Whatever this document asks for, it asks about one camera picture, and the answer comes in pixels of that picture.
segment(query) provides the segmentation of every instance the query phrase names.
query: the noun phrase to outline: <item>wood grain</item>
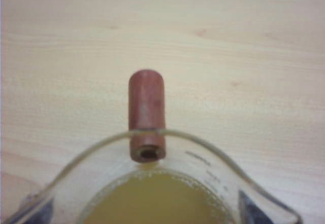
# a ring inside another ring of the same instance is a hole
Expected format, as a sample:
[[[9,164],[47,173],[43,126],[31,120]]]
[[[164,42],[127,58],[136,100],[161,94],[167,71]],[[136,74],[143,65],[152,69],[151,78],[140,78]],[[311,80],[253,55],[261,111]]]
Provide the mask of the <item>wood grain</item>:
[[[325,0],[2,0],[2,220],[127,129],[127,82],[165,80],[167,127],[325,222]]]

